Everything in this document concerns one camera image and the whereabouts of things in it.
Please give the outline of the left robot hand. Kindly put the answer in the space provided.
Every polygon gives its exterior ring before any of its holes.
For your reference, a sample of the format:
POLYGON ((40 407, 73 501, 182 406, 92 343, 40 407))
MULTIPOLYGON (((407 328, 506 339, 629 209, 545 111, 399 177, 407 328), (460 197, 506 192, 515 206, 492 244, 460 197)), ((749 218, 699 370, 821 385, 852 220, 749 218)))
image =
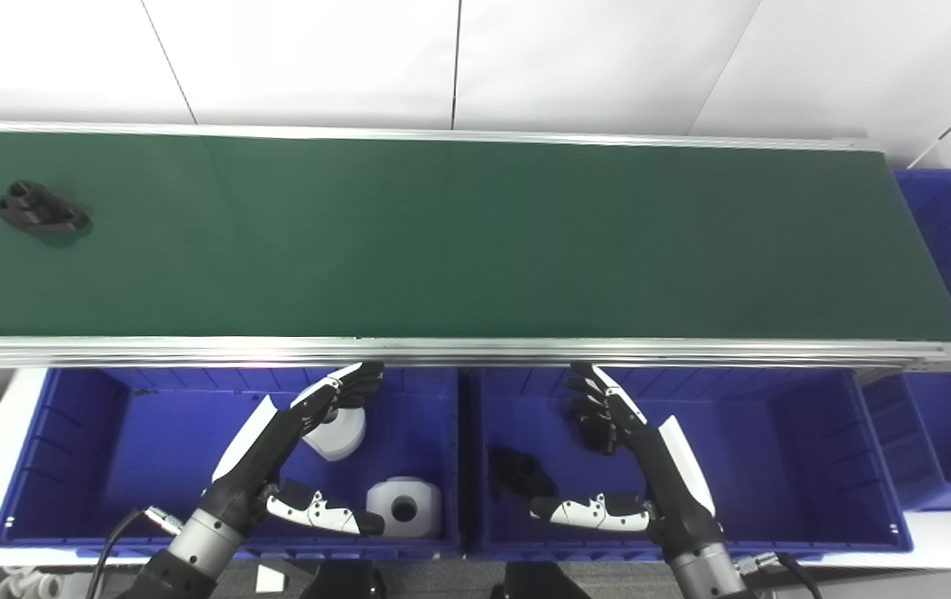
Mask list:
POLYGON ((266 399, 220 460, 193 520, 239 539, 250 537, 266 516, 297 526, 359 536, 384 534, 384 517, 330 499, 322 489, 281 477, 300 440, 334 407, 349 407, 379 390, 384 365, 362 361, 328 373, 300 391, 285 409, 266 399))

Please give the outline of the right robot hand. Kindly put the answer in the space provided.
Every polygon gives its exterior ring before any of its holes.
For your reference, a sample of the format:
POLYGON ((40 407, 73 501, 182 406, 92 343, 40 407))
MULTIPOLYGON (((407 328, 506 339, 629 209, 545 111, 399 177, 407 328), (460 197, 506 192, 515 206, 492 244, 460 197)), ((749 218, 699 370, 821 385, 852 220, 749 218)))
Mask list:
POLYGON ((588 499, 534 497, 529 514, 558 526, 612 533, 645 533, 673 560, 725 542, 721 524, 701 501, 707 485, 677 418, 654 426, 611 375, 592 363, 570 365, 567 387, 575 392, 571 418, 590 450, 632 453, 645 492, 596 493, 588 499))

